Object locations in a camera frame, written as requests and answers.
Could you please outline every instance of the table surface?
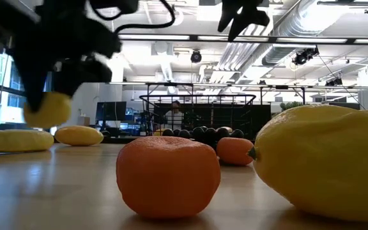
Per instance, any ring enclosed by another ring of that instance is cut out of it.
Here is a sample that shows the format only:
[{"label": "table surface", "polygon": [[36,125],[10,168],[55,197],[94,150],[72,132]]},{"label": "table surface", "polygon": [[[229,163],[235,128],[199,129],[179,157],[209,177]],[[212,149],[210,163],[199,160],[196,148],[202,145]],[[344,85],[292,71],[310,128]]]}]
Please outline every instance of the table surface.
[{"label": "table surface", "polygon": [[122,147],[57,144],[46,152],[0,155],[0,230],[368,230],[368,223],[295,210],[252,166],[222,167],[220,187],[198,216],[144,220],[124,204],[117,188],[115,162]]}]

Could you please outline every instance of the black cable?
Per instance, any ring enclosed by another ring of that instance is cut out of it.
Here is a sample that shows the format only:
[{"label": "black cable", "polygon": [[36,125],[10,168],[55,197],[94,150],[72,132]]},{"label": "black cable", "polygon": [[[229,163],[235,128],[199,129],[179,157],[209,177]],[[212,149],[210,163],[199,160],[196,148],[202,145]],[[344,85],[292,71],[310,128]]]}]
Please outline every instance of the black cable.
[{"label": "black cable", "polygon": [[92,7],[92,10],[93,12],[96,14],[97,17],[99,17],[100,19],[102,20],[106,20],[106,21],[110,21],[110,20],[115,20],[115,19],[118,19],[120,16],[123,15],[122,12],[119,12],[117,15],[115,16],[111,16],[111,17],[105,17],[103,16],[95,7],[93,7],[92,5],[92,0],[89,0],[89,4],[90,4],[90,7]]},{"label": "black cable", "polygon": [[171,6],[167,3],[165,0],[160,0],[160,2],[165,6],[165,8],[169,11],[171,15],[171,21],[166,22],[164,24],[157,24],[157,25],[151,25],[151,24],[126,24],[119,26],[115,31],[114,34],[118,35],[120,31],[124,29],[131,29],[131,28],[137,28],[137,29],[161,29],[161,28],[167,28],[169,26],[172,26],[176,21],[176,16],[174,14],[174,10],[171,8]]},{"label": "black cable", "polygon": [[[318,54],[318,56],[319,56],[319,58],[320,58],[320,60],[322,60],[322,62],[323,62],[323,64],[325,64],[325,67],[329,70],[329,72],[333,75],[333,77],[335,77],[336,78],[336,76],[335,76],[335,74],[333,73],[333,71],[331,71],[331,69],[329,68],[329,66],[327,66],[327,64],[325,63],[325,61],[323,61],[323,58],[320,56],[320,54]],[[346,88],[346,87],[344,87],[343,85],[342,85],[342,87],[350,94],[350,96],[353,98],[353,99],[355,99],[356,100],[356,102],[365,110],[365,107],[350,93],[350,91]]]}]

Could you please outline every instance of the person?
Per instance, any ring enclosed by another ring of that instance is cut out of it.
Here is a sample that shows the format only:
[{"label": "person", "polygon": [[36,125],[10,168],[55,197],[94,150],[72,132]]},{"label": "person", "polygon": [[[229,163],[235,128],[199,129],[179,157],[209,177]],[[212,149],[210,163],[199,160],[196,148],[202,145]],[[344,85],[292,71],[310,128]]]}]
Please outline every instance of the person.
[{"label": "person", "polygon": [[172,110],[166,112],[165,119],[167,123],[164,128],[170,128],[171,130],[181,130],[181,124],[183,122],[183,113],[180,112],[180,103],[175,101],[171,104]]}]

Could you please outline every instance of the spotlight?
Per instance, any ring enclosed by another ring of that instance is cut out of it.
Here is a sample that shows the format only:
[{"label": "spotlight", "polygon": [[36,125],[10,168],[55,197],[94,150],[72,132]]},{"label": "spotlight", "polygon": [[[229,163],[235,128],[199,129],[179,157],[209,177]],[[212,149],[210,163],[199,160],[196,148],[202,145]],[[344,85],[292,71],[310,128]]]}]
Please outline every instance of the spotlight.
[{"label": "spotlight", "polygon": [[325,86],[342,86],[343,85],[343,81],[341,79],[341,77],[337,77],[333,80],[330,80],[328,82],[326,82]]},{"label": "spotlight", "polygon": [[199,50],[194,50],[191,55],[191,62],[192,63],[199,63],[203,59]]},{"label": "spotlight", "polygon": [[343,81],[340,77],[336,78],[335,85],[336,86],[342,86],[343,85]]},{"label": "spotlight", "polygon": [[304,49],[303,52],[296,53],[296,57],[292,60],[295,65],[304,65],[310,61],[314,56],[319,54],[319,49]]}]

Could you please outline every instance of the yellow squash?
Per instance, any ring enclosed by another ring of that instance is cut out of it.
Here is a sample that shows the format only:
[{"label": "yellow squash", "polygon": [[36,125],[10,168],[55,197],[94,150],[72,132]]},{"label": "yellow squash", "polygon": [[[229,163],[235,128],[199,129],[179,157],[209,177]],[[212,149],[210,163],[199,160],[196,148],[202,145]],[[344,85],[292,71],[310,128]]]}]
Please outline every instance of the yellow squash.
[{"label": "yellow squash", "polygon": [[297,208],[368,221],[368,111],[287,110],[258,133],[250,156],[259,177]]},{"label": "yellow squash", "polygon": [[37,130],[0,131],[0,153],[48,150],[54,144],[53,136]]},{"label": "yellow squash", "polygon": [[38,112],[31,112],[28,104],[24,107],[24,118],[29,127],[50,128],[65,123],[72,113],[72,102],[68,95],[47,92]]},{"label": "yellow squash", "polygon": [[91,146],[103,140],[103,134],[98,130],[86,126],[66,126],[55,133],[55,139],[71,146]]}]

